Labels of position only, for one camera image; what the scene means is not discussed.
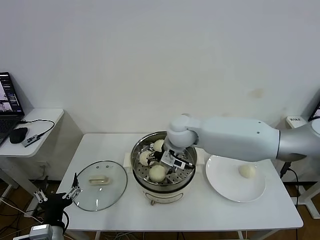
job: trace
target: table leg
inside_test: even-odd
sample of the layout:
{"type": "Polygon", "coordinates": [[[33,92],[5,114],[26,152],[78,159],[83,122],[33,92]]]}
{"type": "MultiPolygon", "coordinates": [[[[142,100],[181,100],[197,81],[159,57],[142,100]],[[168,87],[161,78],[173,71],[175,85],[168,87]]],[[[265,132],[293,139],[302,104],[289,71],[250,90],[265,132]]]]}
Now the table leg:
{"type": "Polygon", "coordinates": [[[237,231],[239,240],[244,240],[244,236],[242,235],[242,231],[237,231]]]}
{"type": "Polygon", "coordinates": [[[38,198],[36,198],[35,196],[32,198],[28,208],[26,209],[26,213],[24,214],[25,218],[31,218],[30,216],[34,215],[34,210],[38,207],[38,198]]]}
{"type": "Polygon", "coordinates": [[[250,240],[263,240],[263,239],[271,236],[272,234],[276,233],[277,231],[279,231],[279,230],[278,229],[274,229],[274,230],[258,231],[252,237],[250,237],[250,240]]]}
{"type": "Polygon", "coordinates": [[[14,189],[19,187],[19,184],[9,177],[2,169],[0,169],[0,179],[5,181],[8,185],[11,185],[14,189]]]}
{"type": "Polygon", "coordinates": [[[94,240],[99,240],[100,239],[100,234],[101,234],[101,231],[97,231],[96,234],[95,234],[94,240]]]}
{"type": "Polygon", "coordinates": [[[66,233],[70,235],[75,240],[90,240],[90,237],[85,234],[83,231],[69,231],[67,230],[66,233]]]}
{"type": "Polygon", "coordinates": [[[28,176],[20,169],[20,167],[9,158],[1,157],[0,169],[31,195],[38,190],[37,187],[29,181],[28,176]]]}
{"type": "Polygon", "coordinates": [[[9,177],[2,169],[0,169],[0,179],[5,181],[8,184],[8,187],[5,189],[1,197],[6,198],[8,193],[12,188],[17,189],[19,187],[19,184],[16,183],[11,177],[9,177]]]}
{"type": "MultiPolygon", "coordinates": [[[[305,190],[303,186],[299,186],[298,205],[305,205],[313,219],[320,219],[320,213],[312,202],[312,198],[320,193],[320,181],[305,190]]],[[[294,204],[297,202],[297,197],[291,197],[294,204]]]]}

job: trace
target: white plate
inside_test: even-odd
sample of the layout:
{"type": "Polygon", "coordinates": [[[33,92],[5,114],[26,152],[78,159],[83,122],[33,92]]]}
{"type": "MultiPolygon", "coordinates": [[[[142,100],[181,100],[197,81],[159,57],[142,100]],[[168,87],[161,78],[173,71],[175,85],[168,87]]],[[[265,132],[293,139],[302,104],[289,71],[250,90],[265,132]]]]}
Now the white plate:
{"type": "Polygon", "coordinates": [[[206,176],[212,187],[225,198],[239,203],[253,202],[265,192],[266,179],[259,167],[255,177],[241,176],[238,167],[244,164],[250,162],[212,155],[205,166],[206,176]]]}

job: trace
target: wooden floor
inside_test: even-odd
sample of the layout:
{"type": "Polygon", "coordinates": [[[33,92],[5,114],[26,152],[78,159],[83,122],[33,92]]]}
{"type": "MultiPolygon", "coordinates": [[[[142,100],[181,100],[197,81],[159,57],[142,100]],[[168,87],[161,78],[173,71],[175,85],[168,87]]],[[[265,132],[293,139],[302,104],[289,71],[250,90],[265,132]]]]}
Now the wooden floor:
{"type": "MultiPolygon", "coordinates": [[[[0,194],[5,190],[6,184],[0,183],[0,194]]],[[[55,192],[58,188],[57,184],[50,184],[47,193],[55,192]]],[[[297,191],[293,186],[288,186],[287,190],[291,196],[296,196],[297,191]]],[[[24,189],[19,187],[18,189],[14,189],[8,195],[8,198],[13,201],[18,208],[26,209],[27,203],[31,200],[32,196],[29,195],[24,189]]],[[[320,194],[313,198],[313,202],[315,206],[320,210],[320,194]]],[[[298,239],[299,240],[320,240],[320,219],[314,220],[311,218],[308,210],[305,206],[298,207],[299,213],[302,216],[304,226],[299,228],[298,230],[298,239]]],[[[0,204],[0,214],[6,215],[14,215],[17,214],[18,211],[5,205],[4,203],[0,204]]],[[[0,215],[0,240],[12,240],[13,237],[16,236],[17,231],[13,228],[18,228],[22,230],[20,235],[26,235],[29,233],[32,225],[36,225],[37,223],[31,219],[26,217],[20,217],[20,219],[16,219],[17,216],[2,216],[0,215]],[[3,230],[4,227],[10,225],[13,222],[13,228],[9,228],[3,230]]],[[[252,236],[255,232],[249,231],[247,233],[248,238],[252,236]]],[[[90,239],[95,238],[95,232],[87,232],[90,236],[90,239]]],[[[101,236],[101,240],[113,240],[116,233],[115,232],[104,232],[101,236]]],[[[142,232],[135,232],[134,236],[136,240],[143,240],[142,232]]],[[[132,235],[128,235],[130,240],[134,240],[135,238],[132,235]]],[[[216,239],[237,239],[238,235],[236,232],[184,232],[183,235],[177,232],[146,232],[144,234],[145,240],[216,240],[216,239]]],[[[296,239],[296,231],[294,229],[291,230],[280,230],[275,234],[271,235],[267,238],[267,240],[295,240],[296,239]]]]}

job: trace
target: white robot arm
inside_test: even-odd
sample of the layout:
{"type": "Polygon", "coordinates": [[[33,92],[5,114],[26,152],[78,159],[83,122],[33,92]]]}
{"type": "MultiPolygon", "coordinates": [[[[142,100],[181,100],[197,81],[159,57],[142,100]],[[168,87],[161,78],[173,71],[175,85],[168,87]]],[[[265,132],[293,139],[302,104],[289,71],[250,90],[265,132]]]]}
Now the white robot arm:
{"type": "Polygon", "coordinates": [[[295,129],[278,130],[255,119],[213,117],[200,121],[183,114],[169,124],[164,145],[175,153],[193,146],[209,154],[248,162],[293,162],[320,156],[320,119],[295,129]]]}

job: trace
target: white cable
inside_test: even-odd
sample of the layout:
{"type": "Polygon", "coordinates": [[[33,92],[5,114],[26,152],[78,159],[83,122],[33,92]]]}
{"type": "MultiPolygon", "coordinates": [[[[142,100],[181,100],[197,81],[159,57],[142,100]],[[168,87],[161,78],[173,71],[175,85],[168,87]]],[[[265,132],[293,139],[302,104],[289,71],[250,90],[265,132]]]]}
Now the white cable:
{"type": "Polygon", "coordinates": [[[16,209],[16,210],[20,211],[21,213],[23,213],[23,214],[25,214],[25,215],[29,216],[30,218],[33,218],[34,220],[36,220],[37,222],[39,222],[39,223],[41,223],[41,224],[42,224],[42,222],[41,222],[39,219],[36,219],[34,216],[31,216],[31,215],[29,215],[28,213],[26,213],[26,212],[24,212],[24,211],[20,210],[19,208],[17,208],[17,207],[15,207],[15,206],[10,205],[9,203],[7,203],[6,201],[4,201],[3,199],[1,199],[1,198],[0,198],[0,201],[2,201],[3,203],[7,204],[8,206],[10,206],[10,207],[12,207],[12,208],[14,208],[14,209],[16,209]]]}
{"type": "Polygon", "coordinates": [[[10,236],[10,235],[12,235],[12,234],[19,233],[19,232],[21,232],[21,231],[23,231],[23,230],[26,230],[27,228],[30,228],[30,227],[32,227],[32,226],[34,226],[34,225],[36,225],[36,223],[34,223],[34,224],[30,225],[30,226],[27,226],[27,227],[25,227],[24,229],[21,229],[21,230],[12,232],[12,233],[10,233],[10,234],[8,234],[8,235],[5,235],[5,236],[1,237],[0,239],[5,239],[6,237],[8,237],[8,236],[10,236]]]}
{"type": "Polygon", "coordinates": [[[107,235],[107,234],[105,234],[104,232],[101,232],[101,233],[102,233],[102,235],[104,236],[104,239],[105,239],[105,240],[110,240],[108,237],[115,238],[115,237],[117,236],[117,232],[116,232],[115,235],[107,235]]]}
{"type": "Polygon", "coordinates": [[[67,236],[67,235],[65,235],[65,234],[63,234],[63,236],[65,236],[65,237],[68,238],[68,239],[74,240],[73,238],[71,238],[71,237],[69,237],[69,236],[67,236]]]}
{"type": "Polygon", "coordinates": [[[125,232],[125,233],[119,232],[119,233],[115,236],[115,238],[114,238],[113,240],[117,240],[117,238],[120,239],[120,237],[125,236],[125,235],[130,234],[130,233],[132,233],[132,231],[125,232]]]}

